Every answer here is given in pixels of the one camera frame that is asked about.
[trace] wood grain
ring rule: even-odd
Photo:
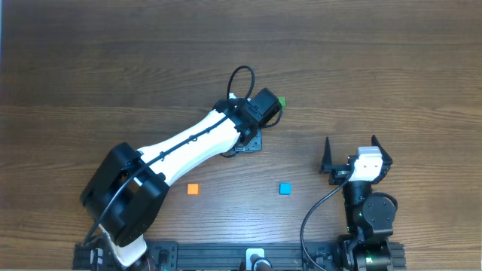
[[[70,268],[92,222],[78,197],[110,148],[192,126],[249,64],[256,90],[286,97],[282,122],[262,152],[178,180],[148,238],[298,242],[332,189],[317,173],[324,137],[342,163],[376,134],[408,267],[480,269],[482,2],[6,0],[2,16],[0,268]],[[307,239],[344,233],[340,202]]]

